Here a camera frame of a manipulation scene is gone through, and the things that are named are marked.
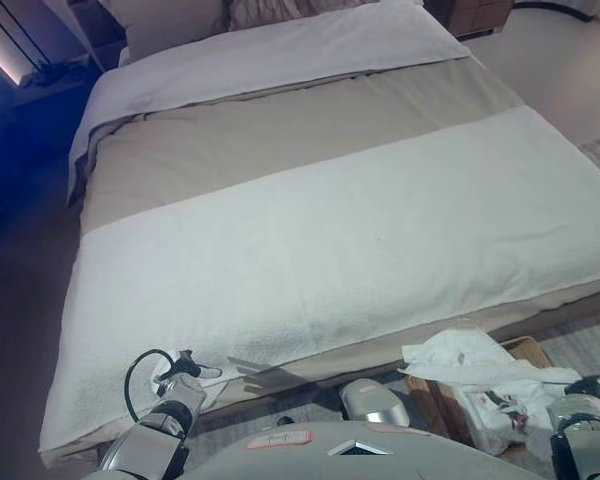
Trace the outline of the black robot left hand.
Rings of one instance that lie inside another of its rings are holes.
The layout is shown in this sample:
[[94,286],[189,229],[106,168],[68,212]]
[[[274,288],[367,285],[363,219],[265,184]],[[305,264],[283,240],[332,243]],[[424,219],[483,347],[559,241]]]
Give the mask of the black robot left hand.
[[164,361],[160,361],[153,372],[152,381],[162,383],[174,375],[185,373],[196,379],[212,380],[220,378],[223,371],[220,368],[209,367],[196,362],[191,350],[168,351]]

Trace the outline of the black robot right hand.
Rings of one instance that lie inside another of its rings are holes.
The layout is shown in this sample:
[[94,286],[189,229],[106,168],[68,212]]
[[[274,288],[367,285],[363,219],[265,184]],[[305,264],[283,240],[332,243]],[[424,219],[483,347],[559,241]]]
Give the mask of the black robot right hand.
[[600,400],[600,375],[586,376],[564,388],[566,395],[589,395]]

